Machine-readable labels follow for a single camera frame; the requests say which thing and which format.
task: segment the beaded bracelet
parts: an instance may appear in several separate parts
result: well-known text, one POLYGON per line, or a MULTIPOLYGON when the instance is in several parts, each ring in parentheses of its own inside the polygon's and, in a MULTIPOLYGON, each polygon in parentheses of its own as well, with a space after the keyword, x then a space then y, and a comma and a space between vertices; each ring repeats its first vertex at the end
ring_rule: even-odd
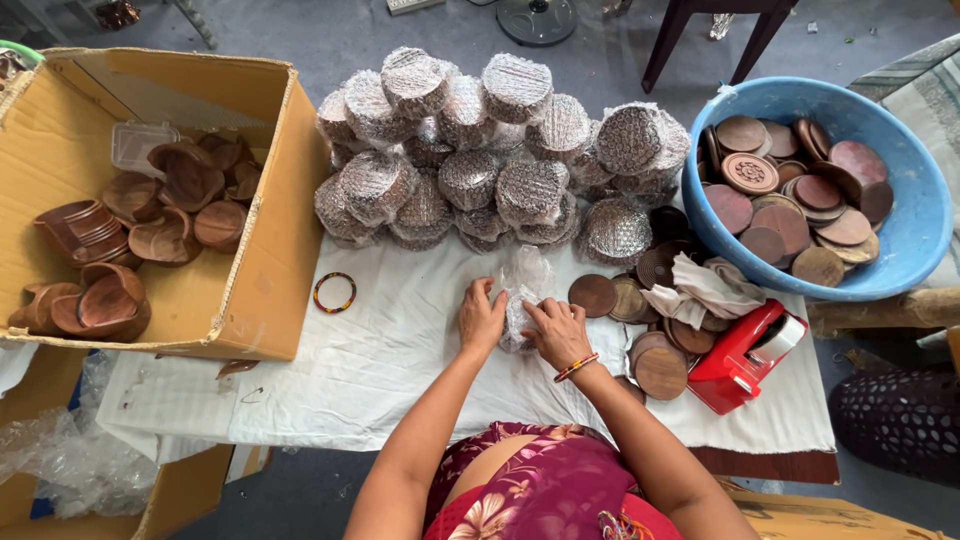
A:
POLYGON ((554 378, 553 378, 553 382, 563 382, 564 380, 566 380, 567 377, 570 377, 570 375, 572 375, 573 372, 575 372, 575 371, 577 371, 578 369, 584 367, 585 365, 593 362, 595 359, 597 359, 597 358, 599 358, 599 357, 600 357, 600 355, 599 355, 598 353, 592 353, 592 354, 590 354, 589 356, 587 356, 586 358, 583 358, 583 359, 580 359, 580 360, 577 360, 577 361, 573 362, 573 365, 571 365, 570 367, 564 369, 562 372, 558 373, 558 374, 557 374, 557 377, 554 377, 554 378))

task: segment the colorful bangle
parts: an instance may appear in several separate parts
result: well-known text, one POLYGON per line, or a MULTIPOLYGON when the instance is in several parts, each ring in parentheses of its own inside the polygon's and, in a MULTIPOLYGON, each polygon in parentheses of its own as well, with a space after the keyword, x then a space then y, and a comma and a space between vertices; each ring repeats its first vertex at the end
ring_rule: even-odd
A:
POLYGON ((353 304, 353 300, 356 299, 356 297, 357 297, 357 283, 353 280, 353 278, 351 278, 347 274, 344 274, 343 272, 330 272, 329 274, 320 278, 317 284, 314 285, 313 287, 313 303, 316 304, 317 307, 319 307, 323 311, 326 311, 327 313, 339 313, 344 309, 347 309, 348 307, 350 307, 350 304, 353 304), (324 282, 330 278, 344 278, 345 280, 350 282, 350 289, 351 289, 350 299, 347 300, 346 304, 343 304, 340 307, 324 307, 324 305, 320 303, 320 299, 317 298, 317 292, 320 291, 320 285, 324 284, 324 282))
POLYGON ((553 378, 553 382, 562 382, 562 381, 566 380, 566 378, 567 378, 567 377, 570 377, 570 375, 572 375, 573 372, 575 372, 575 371, 577 371, 578 369, 584 367, 585 365, 593 362, 595 359, 597 359, 597 358, 599 358, 599 357, 600 357, 599 354, 597 354, 597 353, 592 353, 592 354, 590 354, 589 356, 587 356, 586 358, 583 358, 583 359, 580 359, 580 360, 577 360, 577 361, 573 362, 573 365, 571 365, 570 367, 564 369, 562 372, 558 373, 558 374, 557 374, 557 377, 554 377, 554 378, 553 378))

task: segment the cardboard box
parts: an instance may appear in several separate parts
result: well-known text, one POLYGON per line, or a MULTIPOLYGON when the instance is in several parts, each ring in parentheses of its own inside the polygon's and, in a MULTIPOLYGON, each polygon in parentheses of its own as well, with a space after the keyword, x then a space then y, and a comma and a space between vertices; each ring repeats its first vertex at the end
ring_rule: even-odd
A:
POLYGON ((948 540, 839 499, 728 491, 762 540, 948 540))
MULTIPOLYGON (((23 381, 0 400, 0 426, 36 418, 70 401, 87 351, 41 345, 23 381)), ((16 474, 0 484, 0 538, 4 540, 155 540, 166 538, 216 509, 233 458, 232 445, 160 467, 146 511, 139 516, 30 519, 36 478, 16 474)), ((238 459, 246 462, 249 454, 238 459)))
MULTIPOLYGON (((116 122, 169 122, 197 140, 243 134, 263 176, 236 256, 204 250, 180 268, 137 271, 153 308, 134 343, 97 347, 292 360, 320 252, 313 192, 329 149, 291 64, 143 49, 52 49, 36 73, 0 94, 0 321, 31 282, 79 282, 41 240, 33 219, 100 196, 117 174, 116 122)), ((87 349, 91 342, 0 330, 0 339, 87 349)))

